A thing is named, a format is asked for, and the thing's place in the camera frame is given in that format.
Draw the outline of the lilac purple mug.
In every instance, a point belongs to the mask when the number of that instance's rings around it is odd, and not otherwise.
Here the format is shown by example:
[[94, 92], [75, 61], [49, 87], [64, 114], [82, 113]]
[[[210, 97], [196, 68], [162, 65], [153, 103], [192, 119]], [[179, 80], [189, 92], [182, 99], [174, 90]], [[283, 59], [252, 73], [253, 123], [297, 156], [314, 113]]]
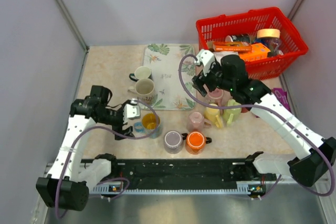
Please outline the lilac purple mug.
[[182, 150], [187, 135], [187, 133], [179, 133], [178, 131], [168, 131], [163, 139], [165, 150], [170, 154], [179, 153]]

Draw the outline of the orange mug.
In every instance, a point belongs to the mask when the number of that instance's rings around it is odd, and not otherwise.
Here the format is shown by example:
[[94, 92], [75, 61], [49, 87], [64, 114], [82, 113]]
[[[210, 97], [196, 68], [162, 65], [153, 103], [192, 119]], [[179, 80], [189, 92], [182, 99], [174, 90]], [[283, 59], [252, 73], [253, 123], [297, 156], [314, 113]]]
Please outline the orange mug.
[[190, 154], [198, 155], [204, 150], [206, 144], [211, 142], [212, 138], [206, 137], [199, 131], [193, 131], [188, 133], [186, 137], [185, 148]]

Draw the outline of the cream floral mug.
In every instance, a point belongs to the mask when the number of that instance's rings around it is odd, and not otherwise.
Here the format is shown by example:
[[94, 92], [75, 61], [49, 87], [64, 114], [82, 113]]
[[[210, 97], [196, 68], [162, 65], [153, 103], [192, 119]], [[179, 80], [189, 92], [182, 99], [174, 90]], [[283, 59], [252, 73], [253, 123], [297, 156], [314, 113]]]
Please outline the cream floral mug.
[[135, 94], [138, 99], [148, 105], [153, 105], [155, 102], [155, 84], [151, 79], [139, 80], [135, 85], [129, 86], [128, 91]]

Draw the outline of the dark green mug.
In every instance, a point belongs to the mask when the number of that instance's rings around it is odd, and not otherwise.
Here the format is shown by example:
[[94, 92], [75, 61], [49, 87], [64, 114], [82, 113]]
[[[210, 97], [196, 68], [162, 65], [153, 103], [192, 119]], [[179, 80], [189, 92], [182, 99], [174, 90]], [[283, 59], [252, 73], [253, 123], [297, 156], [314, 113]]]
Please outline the dark green mug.
[[129, 74], [129, 78], [134, 82], [143, 79], [153, 80], [152, 70], [147, 66], [140, 66], [134, 71], [134, 73]]

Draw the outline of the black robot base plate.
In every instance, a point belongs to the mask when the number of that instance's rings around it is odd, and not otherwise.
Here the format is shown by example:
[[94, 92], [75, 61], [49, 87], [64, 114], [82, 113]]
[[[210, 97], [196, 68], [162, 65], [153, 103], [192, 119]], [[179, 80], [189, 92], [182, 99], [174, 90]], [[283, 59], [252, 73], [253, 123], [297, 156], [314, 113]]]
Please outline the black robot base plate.
[[116, 159], [104, 178], [124, 177], [132, 189], [235, 189], [237, 182], [275, 181], [262, 175], [243, 158]]

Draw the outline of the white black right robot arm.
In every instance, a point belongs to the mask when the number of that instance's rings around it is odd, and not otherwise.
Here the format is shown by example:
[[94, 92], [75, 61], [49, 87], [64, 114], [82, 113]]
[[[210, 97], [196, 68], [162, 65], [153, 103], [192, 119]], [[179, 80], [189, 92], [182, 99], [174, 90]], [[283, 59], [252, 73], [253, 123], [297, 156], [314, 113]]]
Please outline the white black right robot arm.
[[260, 80], [248, 76], [245, 62], [238, 55], [227, 55], [217, 61], [209, 50], [201, 50], [195, 64], [203, 70], [193, 77], [193, 87], [206, 96], [209, 91], [222, 89], [244, 105], [251, 113], [268, 123], [292, 148], [292, 155], [261, 152], [245, 166], [252, 180], [263, 174], [291, 176], [303, 186], [311, 187], [335, 162], [335, 138], [324, 138], [306, 127], [287, 110]]

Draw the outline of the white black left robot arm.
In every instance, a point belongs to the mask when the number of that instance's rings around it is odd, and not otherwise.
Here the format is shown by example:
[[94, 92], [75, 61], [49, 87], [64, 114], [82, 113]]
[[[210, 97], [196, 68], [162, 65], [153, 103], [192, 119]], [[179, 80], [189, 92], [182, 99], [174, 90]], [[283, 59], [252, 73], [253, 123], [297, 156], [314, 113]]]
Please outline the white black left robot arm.
[[134, 100], [126, 100], [117, 110], [108, 106], [112, 91], [104, 86], [92, 86], [84, 99], [71, 104], [67, 131], [58, 155], [46, 177], [39, 177], [36, 189], [50, 208], [82, 211], [87, 204], [89, 192], [103, 178], [114, 180], [119, 168], [110, 154], [95, 158], [87, 172], [80, 171], [88, 138], [89, 128], [98, 123], [111, 126], [117, 132], [116, 140], [133, 137], [133, 128], [128, 120], [140, 116], [140, 107]]

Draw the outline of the light blue butterfly mug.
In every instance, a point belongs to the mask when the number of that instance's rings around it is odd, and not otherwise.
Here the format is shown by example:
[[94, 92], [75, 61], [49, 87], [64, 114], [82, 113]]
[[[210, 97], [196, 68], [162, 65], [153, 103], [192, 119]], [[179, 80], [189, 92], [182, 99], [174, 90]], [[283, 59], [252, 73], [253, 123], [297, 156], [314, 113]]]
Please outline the light blue butterfly mug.
[[161, 119], [153, 113], [148, 113], [142, 118], [141, 122], [134, 123], [133, 129], [139, 133], [152, 133], [150, 138], [158, 138], [162, 134]]

